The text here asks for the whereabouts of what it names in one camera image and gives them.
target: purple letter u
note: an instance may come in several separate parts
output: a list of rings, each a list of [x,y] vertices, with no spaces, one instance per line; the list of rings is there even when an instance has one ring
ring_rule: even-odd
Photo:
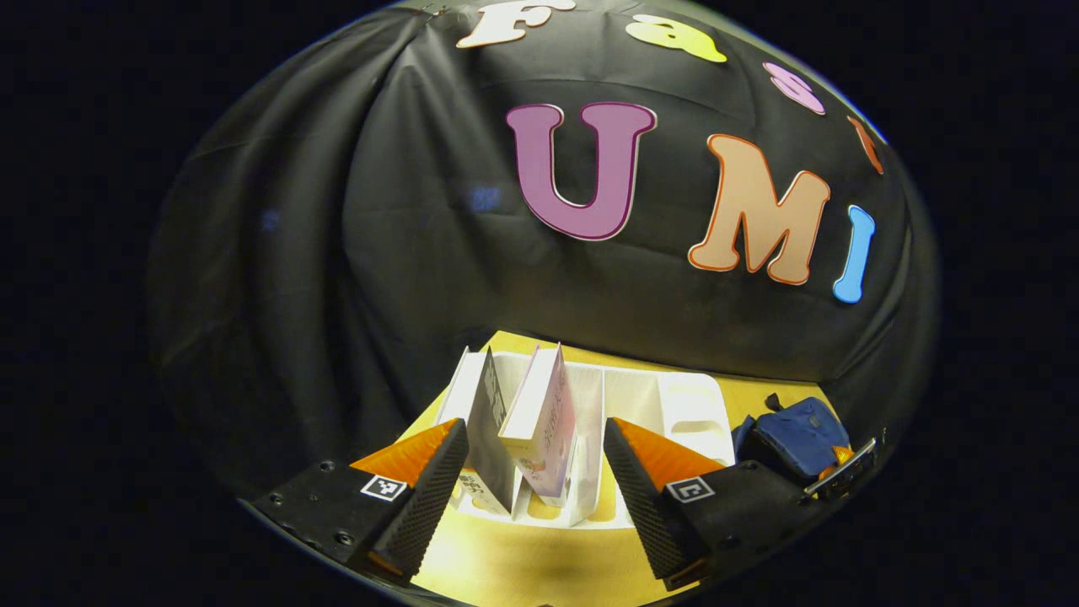
[[[614,236],[633,206],[637,146],[656,126],[656,114],[641,106],[602,102],[585,106],[581,120],[596,130],[596,194],[574,204],[555,187],[555,128],[562,110],[551,105],[514,108],[506,122],[517,137],[517,173],[529,208],[544,223],[581,239]]]

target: book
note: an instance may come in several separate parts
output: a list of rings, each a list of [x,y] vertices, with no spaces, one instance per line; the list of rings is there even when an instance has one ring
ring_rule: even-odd
[[[562,345],[532,354],[498,439],[533,493],[547,506],[566,503],[566,471],[576,451],[576,418]]]
[[[465,420],[468,457],[457,480],[480,508],[508,516],[514,509],[517,468],[498,440],[506,406],[491,349],[465,348],[436,416],[436,425]]]

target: yellow table surface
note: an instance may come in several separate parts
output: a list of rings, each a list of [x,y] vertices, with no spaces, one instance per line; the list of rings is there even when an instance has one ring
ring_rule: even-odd
[[[505,332],[496,333],[487,346],[495,353],[531,355],[537,344],[555,346]],[[563,354],[565,361],[573,363],[645,371],[693,371],[566,346],[563,346]],[[808,397],[828,403],[816,384],[710,375],[723,392],[732,428],[740,425],[747,415],[755,418],[769,413],[764,400],[771,394],[784,404]],[[445,391],[439,395],[398,441],[431,428],[445,396]],[[600,507],[591,519],[610,520],[614,515],[616,484],[605,456],[600,486]],[[535,498],[529,505],[529,512],[538,518],[555,514],[554,509]],[[452,506],[442,514],[420,572],[412,582],[479,607],[628,607],[659,601],[696,585],[667,592],[663,581],[653,577],[636,529],[529,527],[469,516],[459,513]]]

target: white tray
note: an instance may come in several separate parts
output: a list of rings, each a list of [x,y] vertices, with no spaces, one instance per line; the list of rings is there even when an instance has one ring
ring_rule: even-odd
[[[495,353],[502,397],[509,403],[523,380],[529,357]],[[622,492],[615,486],[615,514],[610,521],[588,521],[599,501],[600,487],[589,480],[600,479],[603,430],[609,417],[619,417],[663,434],[724,466],[734,466],[734,445],[723,394],[715,380],[705,374],[637,371],[620,368],[565,363],[566,381],[573,395],[577,440],[570,465],[572,483],[568,503],[558,518],[537,519],[529,514],[532,489],[518,471],[513,513],[492,514],[473,506],[465,491],[450,500],[462,514],[508,524],[558,529],[625,529],[633,526]]]

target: blue letter i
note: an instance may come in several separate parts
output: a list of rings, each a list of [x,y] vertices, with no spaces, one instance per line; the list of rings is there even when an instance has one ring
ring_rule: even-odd
[[[850,217],[850,250],[847,251],[847,264],[843,268],[843,275],[835,280],[832,292],[839,301],[853,303],[862,298],[862,275],[865,273],[870,239],[873,238],[876,223],[869,212],[853,204],[847,213]]]

